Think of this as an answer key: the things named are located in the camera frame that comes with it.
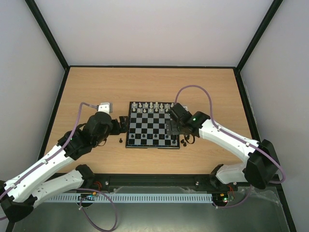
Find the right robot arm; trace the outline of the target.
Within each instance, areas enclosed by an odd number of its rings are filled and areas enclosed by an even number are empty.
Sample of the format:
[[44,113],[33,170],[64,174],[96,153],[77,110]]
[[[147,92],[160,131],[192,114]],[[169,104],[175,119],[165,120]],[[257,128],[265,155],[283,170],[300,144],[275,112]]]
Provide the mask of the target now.
[[234,182],[247,182],[258,189],[265,189],[279,169],[270,141],[259,142],[240,136],[203,112],[191,114],[180,103],[172,104],[167,113],[170,116],[166,120],[169,135],[191,135],[211,141],[241,160],[239,164],[219,164],[214,168],[210,182],[215,189]]

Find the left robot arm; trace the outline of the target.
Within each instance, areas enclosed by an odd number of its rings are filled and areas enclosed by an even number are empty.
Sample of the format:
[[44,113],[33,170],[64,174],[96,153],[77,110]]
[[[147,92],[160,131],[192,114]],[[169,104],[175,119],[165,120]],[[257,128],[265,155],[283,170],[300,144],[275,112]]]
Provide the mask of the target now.
[[0,206],[5,218],[18,222],[50,197],[80,187],[88,188],[95,175],[86,165],[78,165],[63,176],[52,179],[57,171],[90,153],[110,135],[128,130],[128,117],[112,119],[106,112],[96,112],[86,123],[76,125],[35,164],[18,176],[0,183]]

